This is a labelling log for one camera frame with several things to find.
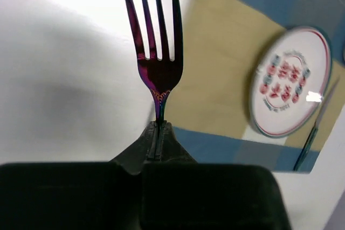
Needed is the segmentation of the iridescent teal knife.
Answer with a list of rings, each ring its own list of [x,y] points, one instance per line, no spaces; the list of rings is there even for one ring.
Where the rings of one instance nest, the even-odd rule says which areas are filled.
[[[298,157],[298,159],[297,159],[297,161],[296,161],[296,163],[294,165],[293,171],[299,171],[301,165],[303,164],[305,158],[307,157],[307,155],[308,155],[308,153],[309,153],[309,151],[311,149],[311,146],[312,146],[312,144],[314,142],[314,139],[316,137],[316,134],[318,133],[319,124],[320,124],[320,122],[321,122],[321,120],[322,120],[322,118],[323,118],[323,116],[325,114],[325,111],[326,111],[326,109],[327,109],[327,107],[328,107],[328,105],[329,105],[329,103],[330,103],[330,101],[331,101],[331,99],[333,97],[333,94],[334,94],[335,89],[336,89],[336,87],[337,87],[337,85],[339,83],[339,80],[340,80],[340,77],[337,78],[337,80],[335,81],[335,83],[331,87],[328,96],[323,99],[323,102],[322,102],[319,114],[318,114],[318,116],[317,116],[317,118],[315,120],[315,123],[314,123],[314,125],[313,125],[313,127],[312,127],[312,129],[311,129],[311,131],[310,131],[310,133],[308,135],[308,138],[307,138],[307,140],[305,142],[305,145],[303,146],[303,148],[302,148],[302,150],[301,150],[301,152],[299,154],[299,157]]]

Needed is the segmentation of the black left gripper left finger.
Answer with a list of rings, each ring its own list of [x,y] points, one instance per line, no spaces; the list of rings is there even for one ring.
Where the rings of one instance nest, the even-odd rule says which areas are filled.
[[[156,138],[150,122],[111,161],[2,165],[1,229],[122,229],[137,212],[140,171]]]

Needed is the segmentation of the white plate red characters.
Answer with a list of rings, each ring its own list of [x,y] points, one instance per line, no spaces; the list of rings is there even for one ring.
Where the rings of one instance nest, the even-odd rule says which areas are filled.
[[[269,138],[301,128],[323,100],[332,72],[325,33],[297,26],[282,34],[262,56],[249,97],[251,122]]]

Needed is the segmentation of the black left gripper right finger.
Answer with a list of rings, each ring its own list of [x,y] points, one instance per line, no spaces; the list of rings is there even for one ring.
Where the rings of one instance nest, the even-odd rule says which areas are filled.
[[[261,166],[196,163],[172,125],[156,129],[141,172],[142,229],[290,229],[278,183]]]

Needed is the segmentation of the blue beige cloth placemat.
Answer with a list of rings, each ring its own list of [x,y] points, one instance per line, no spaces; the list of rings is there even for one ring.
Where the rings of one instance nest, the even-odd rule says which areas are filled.
[[[344,104],[344,0],[193,0],[184,26],[183,76],[165,115],[195,160],[293,169],[313,122],[286,138],[267,138],[250,125],[248,99],[259,59],[297,25],[328,36],[330,81],[339,82],[300,168],[312,170]]]

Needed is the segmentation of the iridescent fork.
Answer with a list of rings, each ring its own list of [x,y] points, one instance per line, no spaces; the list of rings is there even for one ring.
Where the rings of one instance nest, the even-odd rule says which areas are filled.
[[[183,26],[180,0],[172,0],[174,29],[173,55],[170,55],[169,51],[162,0],[156,0],[161,40],[161,55],[157,52],[148,0],[142,0],[146,32],[148,36],[149,57],[146,57],[146,52],[144,50],[141,28],[134,2],[133,0],[125,0],[125,3],[135,46],[137,69],[140,78],[153,96],[156,122],[161,123],[164,121],[164,111],[168,96],[179,83],[183,73]]]

